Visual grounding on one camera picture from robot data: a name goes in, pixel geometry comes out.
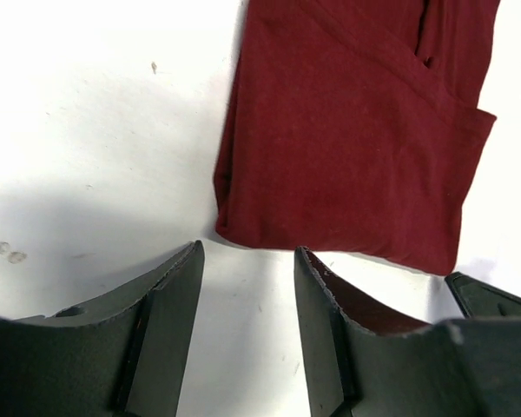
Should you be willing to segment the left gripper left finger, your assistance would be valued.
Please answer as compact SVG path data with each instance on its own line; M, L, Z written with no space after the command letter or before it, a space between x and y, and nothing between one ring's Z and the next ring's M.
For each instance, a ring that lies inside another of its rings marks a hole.
M175 415L204 261L191 242L50 317L0 317L0 416Z

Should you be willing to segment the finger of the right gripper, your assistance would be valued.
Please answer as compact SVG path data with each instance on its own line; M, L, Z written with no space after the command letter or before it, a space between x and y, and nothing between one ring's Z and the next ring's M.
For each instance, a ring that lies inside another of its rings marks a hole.
M521 320L519 296L460 272L448 275L445 283L465 318Z

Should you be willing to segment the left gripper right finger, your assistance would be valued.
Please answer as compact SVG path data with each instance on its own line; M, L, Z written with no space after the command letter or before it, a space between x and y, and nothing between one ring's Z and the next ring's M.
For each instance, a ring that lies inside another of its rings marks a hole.
M417 320L308 248L294 286L314 416L521 416L521 320Z

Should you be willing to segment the dark red t-shirt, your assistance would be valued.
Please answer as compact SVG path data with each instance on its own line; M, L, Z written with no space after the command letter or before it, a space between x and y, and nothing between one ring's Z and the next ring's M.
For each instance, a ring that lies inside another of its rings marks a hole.
M216 232L435 275L495 116L496 1L252 1L214 170Z

